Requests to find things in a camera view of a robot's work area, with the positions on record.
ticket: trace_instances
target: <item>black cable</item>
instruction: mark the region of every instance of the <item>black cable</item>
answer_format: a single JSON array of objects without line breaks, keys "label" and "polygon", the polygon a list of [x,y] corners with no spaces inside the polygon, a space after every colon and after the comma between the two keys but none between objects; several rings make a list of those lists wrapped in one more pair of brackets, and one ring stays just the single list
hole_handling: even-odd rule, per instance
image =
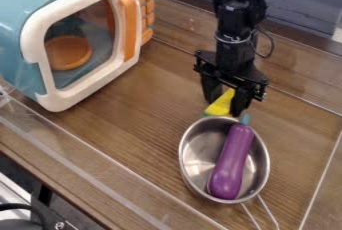
[{"label": "black cable", "polygon": [[267,31],[266,31],[263,28],[259,28],[259,27],[258,27],[258,28],[257,28],[257,31],[261,32],[261,33],[270,39],[270,42],[271,42],[270,52],[269,52],[266,55],[262,55],[262,54],[257,51],[257,48],[254,47],[254,44],[253,44],[251,40],[250,40],[249,43],[250,43],[250,46],[251,46],[251,48],[253,48],[255,54],[257,54],[261,58],[266,59],[266,58],[269,58],[269,57],[273,55],[273,52],[274,52],[274,48],[275,48],[274,39],[273,39],[271,35],[267,33]]},{"label": "black cable", "polygon": [[32,206],[20,203],[0,204],[0,211],[6,210],[30,210],[39,217],[43,230],[48,230],[48,223],[42,212]]}]

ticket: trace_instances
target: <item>pot handle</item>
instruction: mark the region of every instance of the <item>pot handle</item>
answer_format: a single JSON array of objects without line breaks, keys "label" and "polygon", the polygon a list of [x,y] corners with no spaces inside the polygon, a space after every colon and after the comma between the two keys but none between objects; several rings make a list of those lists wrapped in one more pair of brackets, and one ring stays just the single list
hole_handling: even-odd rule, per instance
[{"label": "pot handle", "polygon": [[[279,228],[279,224],[278,224],[278,222],[277,222],[277,219],[275,219],[275,217],[274,217],[274,215],[273,215],[273,213],[271,213],[271,211],[270,211],[270,209],[269,209],[269,207],[267,207],[267,205],[266,205],[266,203],[265,203],[265,201],[263,201],[263,199],[262,199],[262,197],[261,197],[259,195],[258,195],[258,199],[259,199],[259,201],[261,201],[261,204],[262,204],[262,206],[263,206],[263,209],[266,210],[266,212],[267,212],[267,214],[269,214],[269,216],[270,216],[270,218],[271,218],[271,221],[273,221],[273,223],[274,223],[274,225],[275,225],[275,229],[279,230],[281,228]],[[246,211],[246,213],[247,213],[247,215],[249,215],[249,217],[250,217],[250,219],[251,219],[251,221],[253,221],[253,224],[254,224],[255,228],[257,228],[258,230],[262,230],[261,225],[258,224],[257,219],[255,219],[255,217],[253,216],[253,214],[251,214],[251,212],[250,212],[250,210],[249,210],[246,204],[242,203],[241,205],[242,205],[242,208],[245,209],[245,211]]]}]

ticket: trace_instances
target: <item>purple eggplant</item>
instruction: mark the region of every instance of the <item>purple eggplant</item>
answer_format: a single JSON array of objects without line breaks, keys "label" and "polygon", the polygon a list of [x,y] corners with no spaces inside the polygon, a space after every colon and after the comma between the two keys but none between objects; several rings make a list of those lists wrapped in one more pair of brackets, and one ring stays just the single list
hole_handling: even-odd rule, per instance
[{"label": "purple eggplant", "polygon": [[207,185],[209,193],[217,198],[237,199],[253,139],[253,128],[242,123],[234,124]]}]

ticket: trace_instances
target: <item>microwave window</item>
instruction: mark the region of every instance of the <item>microwave window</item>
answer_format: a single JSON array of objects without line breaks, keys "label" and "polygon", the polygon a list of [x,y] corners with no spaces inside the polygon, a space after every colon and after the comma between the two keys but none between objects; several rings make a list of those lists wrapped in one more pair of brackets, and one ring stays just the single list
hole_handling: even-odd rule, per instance
[{"label": "microwave window", "polygon": [[56,88],[72,84],[112,55],[115,18],[108,0],[102,0],[58,21],[44,39]]}]

